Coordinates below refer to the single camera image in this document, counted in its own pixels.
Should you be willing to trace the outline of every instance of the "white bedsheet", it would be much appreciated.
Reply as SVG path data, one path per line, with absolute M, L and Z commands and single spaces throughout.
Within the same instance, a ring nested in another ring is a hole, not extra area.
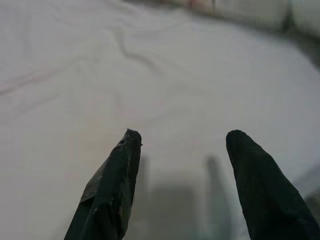
M 2 0 L 0 33 L 0 239 L 63 239 L 126 128 L 147 157 L 126 240 L 246 236 L 230 130 L 293 182 L 319 163 L 320 74 L 286 40 L 119 0 Z

